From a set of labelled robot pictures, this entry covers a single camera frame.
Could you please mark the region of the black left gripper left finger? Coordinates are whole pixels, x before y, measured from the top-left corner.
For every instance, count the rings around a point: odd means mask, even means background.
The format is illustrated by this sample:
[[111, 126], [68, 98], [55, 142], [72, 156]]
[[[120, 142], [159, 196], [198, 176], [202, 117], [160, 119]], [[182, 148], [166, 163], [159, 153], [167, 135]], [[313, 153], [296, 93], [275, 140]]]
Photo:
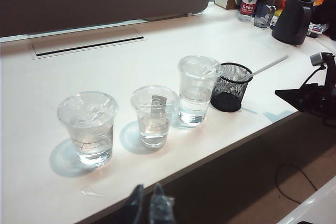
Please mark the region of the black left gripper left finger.
[[143, 184], [138, 184], [119, 212], [119, 223], [142, 223]]

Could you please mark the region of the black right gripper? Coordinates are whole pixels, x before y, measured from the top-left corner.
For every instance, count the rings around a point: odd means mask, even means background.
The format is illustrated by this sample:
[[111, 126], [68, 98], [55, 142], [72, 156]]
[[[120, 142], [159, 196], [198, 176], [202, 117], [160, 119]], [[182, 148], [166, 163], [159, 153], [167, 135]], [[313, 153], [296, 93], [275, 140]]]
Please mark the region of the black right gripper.
[[275, 95], [300, 112], [335, 120], [335, 88], [330, 92], [325, 86], [311, 83], [299, 89], [276, 90]]

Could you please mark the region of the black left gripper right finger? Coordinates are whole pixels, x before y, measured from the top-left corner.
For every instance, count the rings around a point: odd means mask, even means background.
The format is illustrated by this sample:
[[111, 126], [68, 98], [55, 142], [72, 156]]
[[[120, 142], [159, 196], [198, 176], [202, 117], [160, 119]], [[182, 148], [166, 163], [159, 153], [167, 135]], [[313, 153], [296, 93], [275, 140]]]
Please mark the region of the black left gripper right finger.
[[157, 183], [149, 206], [149, 223], [175, 223], [174, 197], [165, 195], [163, 187]]

